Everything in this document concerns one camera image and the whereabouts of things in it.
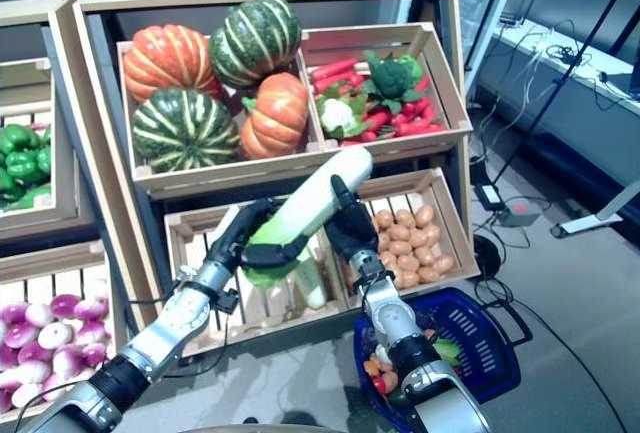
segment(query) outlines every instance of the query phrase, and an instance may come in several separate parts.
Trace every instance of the blue basket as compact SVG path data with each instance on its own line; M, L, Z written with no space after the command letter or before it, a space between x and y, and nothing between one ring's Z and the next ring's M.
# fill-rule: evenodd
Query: blue basket
M479 403L488 401L520 384L520 367L513 351L517 345L533 338L526 323L509 305L494 302L480 306L471 297L455 288L429 293L407 303L416 312L416 322L423 330L437 325L438 334L455 342L462 352L458 356L458 376ZM504 329L487 311L502 306L522 329L523 337L512 341ZM354 354L360 386L373 408L387 418L402 433L410 433L405 422L409 410L390 405L373 386L363 362L375 350L378 342L367 318L355 323Z

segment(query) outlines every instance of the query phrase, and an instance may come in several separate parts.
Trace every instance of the green bell pepper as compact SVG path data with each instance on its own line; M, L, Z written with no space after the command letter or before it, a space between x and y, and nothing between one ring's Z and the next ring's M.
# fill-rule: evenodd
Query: green bell pepper
M34 150L40 147L40 137L28 126L6 125L1 133L0 146L5 155L14 151Z
M38 186L33 190L29 190L26 195L24 195L17 202L9 205L5 208L7 211L9 210L26 210L28 208L33 208L33 202L38 196L42 195L51 195L51 184L46 183L44 185Z
M40 171L47 175L51 175L51 147L45 146L38 151L36 159L38 161L38 168Z
M12 151L7 155L5 163L7 165L7 173L14 180L31 184L47 178L47 174L38 168L37 151Z
M24 187L16 182L7 170L0 168L0 199L8 202L18 201L24 192Z

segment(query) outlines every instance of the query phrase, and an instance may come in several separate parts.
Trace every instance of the black joint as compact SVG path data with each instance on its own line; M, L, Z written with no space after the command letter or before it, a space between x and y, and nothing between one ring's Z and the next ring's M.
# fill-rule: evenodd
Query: black joint
M142 372L124 356L117 355L89 378L120 413L126 412L149 387Z
M400 381L416 368L440 360L440 355L423 336L409 336L389 348L389 358L398 370Z

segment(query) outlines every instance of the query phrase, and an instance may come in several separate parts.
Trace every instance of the gray floor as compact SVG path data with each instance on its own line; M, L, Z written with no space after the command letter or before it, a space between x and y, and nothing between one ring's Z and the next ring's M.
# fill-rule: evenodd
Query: gray floor
M500 161L490 156L491 177ZM501 182L504 198L544 194L560 205L567 199L537 172L515 166ZM475 202L474 217L486 217ZM508 250L500 278L582 356L628 431L640 432L640 252L610 229L554 239L549 228L567 218L554 203L527 229L531 248ZM500 234L505 241L522 241L515 230ZM470 292L466 282L459 287ZM620 431L575 360L531 317L523 317L535 337L517 348L520 386L483 405L493 431ZM278 423L292 411L340 431L393 431L358 390L351 324L352 318L345 318L229 348L216 372L154 386L117 431L176 432L239 423L248 416ZM503 324L517 337L512 322L504 318Z

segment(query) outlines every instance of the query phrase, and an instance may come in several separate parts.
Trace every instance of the carrot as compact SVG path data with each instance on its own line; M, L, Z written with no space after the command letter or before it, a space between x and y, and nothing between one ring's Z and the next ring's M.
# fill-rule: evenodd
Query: carrot
M337 75L338 73L344 73L347 70L351 70L358 62L357 58L347 58L346 60L335 61L323 66L319 66L311 72L311 80L316 83L324 78Z

